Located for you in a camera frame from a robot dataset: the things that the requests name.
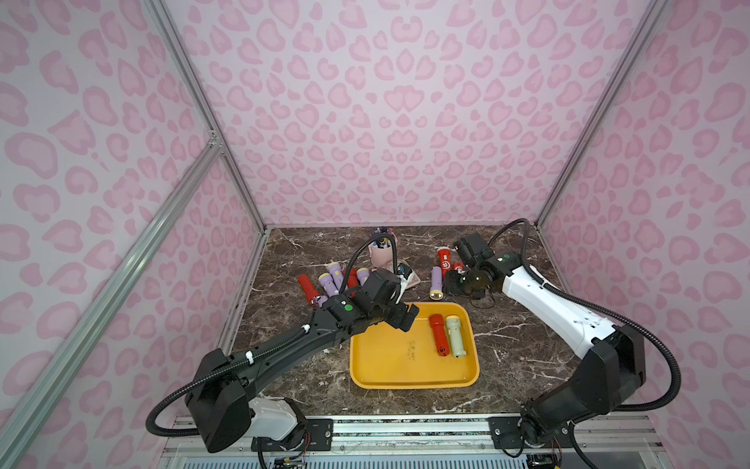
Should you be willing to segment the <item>purple flashlight group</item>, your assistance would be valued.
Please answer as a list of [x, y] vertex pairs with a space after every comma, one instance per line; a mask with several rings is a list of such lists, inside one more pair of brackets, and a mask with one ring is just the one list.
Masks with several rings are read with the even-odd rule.
[[433, 301], [441, 301], [445, 298], [443, 292], [443, 269], [436, 266], [431, 271], [431, 286], [430, 286], [430, 299]]

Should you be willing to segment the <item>pale green flashlight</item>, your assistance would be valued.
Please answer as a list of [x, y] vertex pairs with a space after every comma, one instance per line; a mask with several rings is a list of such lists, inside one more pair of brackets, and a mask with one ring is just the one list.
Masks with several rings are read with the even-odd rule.
[[462, 337], [462, 322], [459, 316], [448, 316], [445, 318], [445, 327], [447, 330], [450, 351], [453, 357], [456, 359], [464, 358], [467, 355], [463, 337]]

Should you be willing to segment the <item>plain red flashlight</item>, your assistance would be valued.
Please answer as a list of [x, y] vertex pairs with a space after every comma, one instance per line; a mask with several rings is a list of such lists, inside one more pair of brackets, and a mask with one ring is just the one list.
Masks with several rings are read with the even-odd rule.
[[450, 347], [445, 331], [445, 319], [441, 314], [433, 314], [429, 318], [429, 325], [433, 332], [437, 354], [446, 357], [450, 354]]

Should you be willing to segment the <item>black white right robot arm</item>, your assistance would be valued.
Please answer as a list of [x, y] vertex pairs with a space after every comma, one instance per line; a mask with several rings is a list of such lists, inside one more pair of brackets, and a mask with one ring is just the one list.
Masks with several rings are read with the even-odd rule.
[[552, 283], [535, 268], [525, 267], [518, 254], [455, 251], [464, 272], [452, 273], [446, 286], [470, 297], [502, 292], [556, 332], [580, 359], [563, 384], [521, 406], [517, 434], [525, 444], [539, 447], [570, 422], [609, 414], [643, 386], [644, 338], [632, 326], [618, 326], [552, 292]]

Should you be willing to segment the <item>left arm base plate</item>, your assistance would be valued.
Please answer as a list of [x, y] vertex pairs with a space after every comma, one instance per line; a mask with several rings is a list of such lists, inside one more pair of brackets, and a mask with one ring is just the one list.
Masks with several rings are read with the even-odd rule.
[[254, 438], [251, 449], [269, 451], [330, 451], [333, 438], [334, 420], [331, 418], [312, 418], [297, 424], [291, 432], [280, 441], [270, 438]]

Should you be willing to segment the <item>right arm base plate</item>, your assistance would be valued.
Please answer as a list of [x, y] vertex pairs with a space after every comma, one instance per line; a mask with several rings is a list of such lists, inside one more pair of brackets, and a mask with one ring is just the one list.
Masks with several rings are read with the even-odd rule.
[[519, 414], [490, 416], [487, 423], [494, 449], [506, 451], [518, 451], [521, 448], [542, 449], [548, 448], [551, 444], [562, 449], [573, 447], [570, 430], [566, 425], [545, 428]]

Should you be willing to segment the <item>red white flashlight emblem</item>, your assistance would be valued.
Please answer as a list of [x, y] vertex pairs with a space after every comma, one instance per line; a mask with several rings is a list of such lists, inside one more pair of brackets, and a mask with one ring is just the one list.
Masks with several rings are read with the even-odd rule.
[[466, 273], [466, 267], [461, 262], [455, 262], [455, 263], [453, 263], [452, 264], [452, 269], [453, 269], [453, 271], [455, 271], [459, 275], [463, 275], [464, 273]]

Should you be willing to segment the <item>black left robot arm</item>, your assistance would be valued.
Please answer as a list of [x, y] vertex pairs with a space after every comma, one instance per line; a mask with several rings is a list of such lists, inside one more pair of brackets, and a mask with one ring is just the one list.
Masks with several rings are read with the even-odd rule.
[[295, 449], [308, 421], [289, 398], [269, 400], [260, 393], [308, 357], [338, 346], [384, 322], [410, 331], [420, 309], [409, 303], [374, 301], [357, 290], [336, 295], [314, 310], [306, 324], [293, 328], [244, 354], [209, 353], [195, 375], [199, 385], [186, 405], [209, 453], [228, 449], [245, 436]]

